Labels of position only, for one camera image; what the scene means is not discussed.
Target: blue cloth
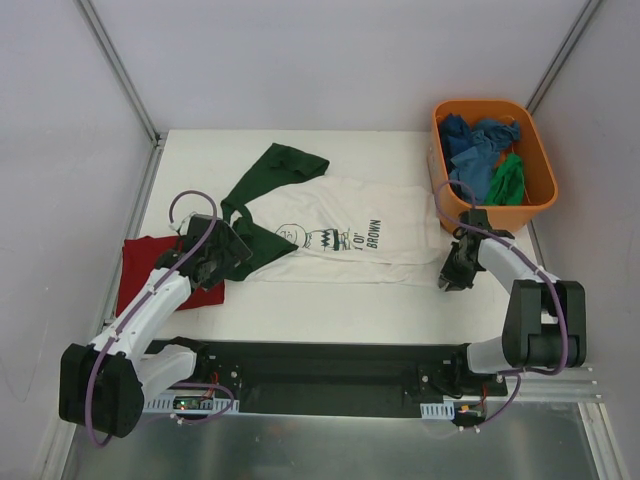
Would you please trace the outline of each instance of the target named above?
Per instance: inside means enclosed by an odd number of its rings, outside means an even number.
[[[450,172],[453,168],[451,158],[473,147],[471,128],[460,115],[449,114],[438,125],[438,132],[447,172]]]
[[[515,120],[509,126],[497,120],[485,118],[474,125],[473,131],[484,132],[496,144],[496,148],[499,151],[509,148],[513,142],[520,140],[520,125]]]
[[[473,147],[451,159],[453,170],[449,178],[469,185],[476,197],[476,202],[482,205],[489,193],[493,167],[500,159],[500,151],[482,131],[473,132],[472,141]],[[471,203],[471,195],[466,189],[459,188],[456,193],[465,202]]]
[[[451,142],[452,137],[447,138],[449,152],[457,152],[449,159],[447,164],[449,178],[469,185],[475,194],[476,202],[478,205],[482,205],[489,193],[493,167],[500,159],[500,152],[509,148],[514,141],[520,140],[520,125],[514,121],[509,126],[491,118],[485,118],[473,127],[473,131],[469,136],[466,136],[467,132],[460,124],[460,122],[463,122],[468,128],[466,122],[462,118],[454,117],[453,115],[449,115],[444,121],[450,117],[453,118],[447,124],[445,131],[457,132],[460,136],[453,137],[453,144]],[[458,148],[463,148],[466,144],[465,142],[469,142],[470,147],[459,151]],[[471,195],[466,189],[454,188],[454,190],[458,197],[465,202],[471,203]]]

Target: fabric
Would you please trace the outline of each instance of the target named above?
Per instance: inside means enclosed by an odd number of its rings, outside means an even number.
[[[522,159],[515,153],[507,155],[491,178],[485,205],[522,205],[524,198],[524,169]]]
[[[513,142],[520,140],[520,124],[515,120],[509,126],[492,118],[485,118],[473,126],[473,131],[483,132],[498,151],[509,148]]]
[[[473,132],[474,146],[451,159],[453,170],[449,174],[452,180],[459,180],[471,187],[478,205],[484,203],[494,165],[500,159],[500,152],[495,143],[487,138],[482,131]],[[457,187],[456,194],[465,202],[471,203],[471,194],[464,188]]]
[[[449,178],[469,185],[478,205],[485,204],[500,151],[509,148],[515,140],[520,140],[518,122],[508,126],[490,118],[480,120],[470,135],[472,146],[449,160],[452,166]],[[471,194],[466,189],[455,186],[454,191],[471,203]]]
[[[471,128],[460,115],[449,114],[438,125],[438,132],[447,172],[451,172],[453,169],[451,158],[473,146]]]
[[[274,188],[303,183],[324,173],[329,161],[293,147],[272,144],[221,202],[223,218]]]
[[[254,223],[246,204],[261,198],[275,188],[299,184],[324,175],[329,161],[301,150],[274,143],[244,174],[231,193],[221,202],[224,220],[230,222],[237,210],[242,217],[233,222],[233,229],[253,255],[226,276],[242,281],[251,272],[294,252],[298,247],[281,236]]]
[[[247,209],[256,224],[297,247],[247,280],[424,285],[437,278],[409,268],[442,252],[433,196],[422,187],[324,176],[280,187]]]
[[[178,237],[173,236],[161,238],[142,237],[137,240],[124,241],[116,316],[127,308],[144,287],[158,257],[167,250],[174,248],[177,240]],[[223,302],[224,282],[221,282],[206,292],[199,288],[191,294],[178,310],[188,310],[205,305],[220,305]]]
[[[440,256],[424,265],[345,262],[294,253],[256,270],[245,282],[399,284],[437,289],[440,268],[447,255],[448,244],[444,240]]]

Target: green cloth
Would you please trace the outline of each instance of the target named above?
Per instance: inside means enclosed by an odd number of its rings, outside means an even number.
[[[242,262],[225,278],[241,282],[251,272],[298,248],[280,235],[253,223],[247,203],[283,185],[303,183],[324,175],[327,168],[328,160],[277,143],[262,154],[221,202],[226,222],[231,220],[231,215],[236,210],[242,215],[233,223],[233,229],[253,252],[251,258]]]
[[[510,153],[504,163],[493,173],[484,205],[522,205],[523,198],[522,159],[515,153]]]

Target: orange plastic tub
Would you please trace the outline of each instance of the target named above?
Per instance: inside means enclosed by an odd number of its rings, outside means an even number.
[[[515,142],[510,151],[522,158],[525,181],[524,199],[522,205],[518,206],[483,207],[487,210],[489,222],[493,228],[515,232],[525,226],[536,214],[553,205],[558,196],[558,186],[533,118],[524,107],[509,100],[449,100],[435,108],[432,119],[433,142],[427,157],[434,193],[437,187],[448,179],[437,125],[450,113],[462,116],[472,128],[476,122],[487,117],[508,125],[511,125],[514,120],[520,124],[521,140]],[[506,154],[501,155],[498,163],[505,157]],[[460,213],[471,208],[470,204],[458,198],[451,186],[443,188],[440,192],[440,204],[443,210],[454,218],[458,218]],[[440,216],[440,222],[449,232],[455,229],[455,225],[442,216]]]

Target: red shirt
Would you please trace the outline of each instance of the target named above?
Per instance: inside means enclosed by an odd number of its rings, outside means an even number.
[[[158,257],[176,246],[178,237],[142,237],[125,240],[122,247],[122,275],[118,289],[116,316],[127,308],[149,279]],[[224,282],[220,282],[208,292],[199,288],[191,294],[178,310],[188,310],[206,305],[224,303]]]

